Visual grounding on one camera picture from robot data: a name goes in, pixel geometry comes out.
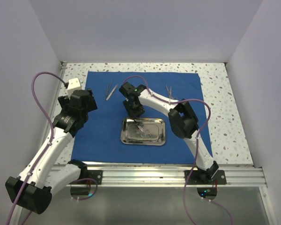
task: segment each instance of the white wall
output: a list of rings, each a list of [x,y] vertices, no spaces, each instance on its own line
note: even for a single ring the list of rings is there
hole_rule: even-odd
[[[227,62],[262,0],[30,0],[60,60]]]
[[[0,225],[11,201],[5,189],[32,159],[45,118],[33,100],[30,83],[37,72],[59,71],[59,61],[28,0],[0,0]],[[37,96],[50,107],[56,81],[37,81]]]
[[[228,63],[256,166],[262,166],[281,225],[281,0],[264,0]]]

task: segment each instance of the white robotic arm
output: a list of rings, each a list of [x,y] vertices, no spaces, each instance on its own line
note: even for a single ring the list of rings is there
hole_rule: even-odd
[[[119,90],[125,97],[124,106],[130,117],[139,117],[144,113],[143,105],[149,106],[169,117],[173,133],[182,138],[192,154],[196,154],[196,136],[198,133],[198,119],[188,102],[175,103],[172,100],[159,95],[152,90],[147,90],[144,85],[137,88],[124,83]],[[196,166],[202,171],[204,180],[211,180],[218,171],[219,166],[207,151],[207,148],[199,135],[199,149]]]
[[[12,202],[15,201],[20,187],[26,183],[17,204],[37,214],[43,213],[49,206],[54,194],[67,184],[78,178],[87,177],[86,165],[77,160],[71,160],[53,177],[48,177],[62,150],[88,120],[88,112],[97,109],[92,91],[82,90],[78,78],[69,80],[67,93],[68,96],[58,98],[62,109],[60,114],[54,118],[52,142],[49,143],[51,136],[49,133],[27,167],[17,178],[9,177],[5,183]],[[47,145],[49,145],[49,148],[39,159]]]
[[[167,101],[168,103],[165,103],[165,102],[162,102],[162,101],[156,99],[151,94],[149,94],[147,89],[145,89],[144,91],[142,91],[140,93],[139,101],[142,105],[149,106],[149,107],[163,113],[164,115],[168,116],[168,113],[169,113],[170,109],[175,108],[175,106],[177,105],[177,104],[175,104],[175,102],[177,102],[177,100],[172,100],[172,99],[166,98],[166,97],[164,97],[162,95],[159,95],[157,93],[154,93],[154,95],[163,99],[163,100],[165,100],[165,101]],[[196,130],[192,134],[192,138],[184,138],[183,139],[186,142],[187,146],[189,147],[189,149],[191,150],[191,152],[194,156],[196,154],[196,135],[197,135],[197,132],[198,131]],[[212,165],[214,163],[214,160],[213,160],[212,156],[209,154],[209,152],[207,151],[207,148],[206,148],[205,144],[203,143],[203,140],[202,140],[200,135],[199,135],[198,139],[199,139],[199,152],[198,152],[196,165],[197,165],[198,168],[200,168],[202,170],[207,170],[210,167],[212,167]]]

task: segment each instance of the blue mat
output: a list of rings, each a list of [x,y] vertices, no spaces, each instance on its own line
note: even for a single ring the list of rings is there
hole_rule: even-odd
[[[166,143],[163,146],[128,145],[120,140],[122,121],[128,117],[123,106],[124,96],[119,92],[124,79],[132,75],[141,75],[149,83],[149,87],[167,96],[165,85],[172,86],[172,95],[177,99],[198,98],[203,100],[203,94],[198,74],[181,73],[121,73],[121,72],[89,72],[86,88],[91,88],[98,109],[89,113],[89,120],[76,135],[72,159],[81,161],[111,162],[111,163],[153,163],[153,164],[188,164],[194,157],[186,143],[176,137],[171,129],[169,119],[162,113],[145,106],[142,117],[162,118],[166,123]],[[106,89],[112,80],[112,88],[118,84],[118,89],[108,101],[104,101]],[[144,84],[140,78],[129,80],[134,86]],[[191,102],[199,118],[199,127],[206,120],[205,107],[201,103]],[[210,136],[206,127],[202,139],[210,152]]]

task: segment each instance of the black mounting plate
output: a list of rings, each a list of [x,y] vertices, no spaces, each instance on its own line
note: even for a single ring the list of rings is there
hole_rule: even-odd
[[[102,170],[88,170],[89,177],[97,181],[98,185],[102,184],[103,171]]]
[[[184,171],[184,178],[186,180],[187,176],[189,175],[190,170],[185,170]],[[213,179],[210,180],[208,183],[203,182],[200,179],[200,172],[198,170],[194,170],[191,174],[191,177],[189,178],[187,184],[188,185],[213,185],[214,181],[217,180],[217,184],[218,185],[225,185],[227,184],[227,180],[226,180],[226,175],[225,175],[225,171],[224,170],[218,170],[216,172],[216,174],[214,175]]]

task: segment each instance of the stainless steel tray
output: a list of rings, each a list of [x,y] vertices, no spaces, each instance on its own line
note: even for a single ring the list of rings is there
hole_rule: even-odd
[[[165,122],[153,118],[125,118],[122,123],[121,141],[124,144],[163,145]]]

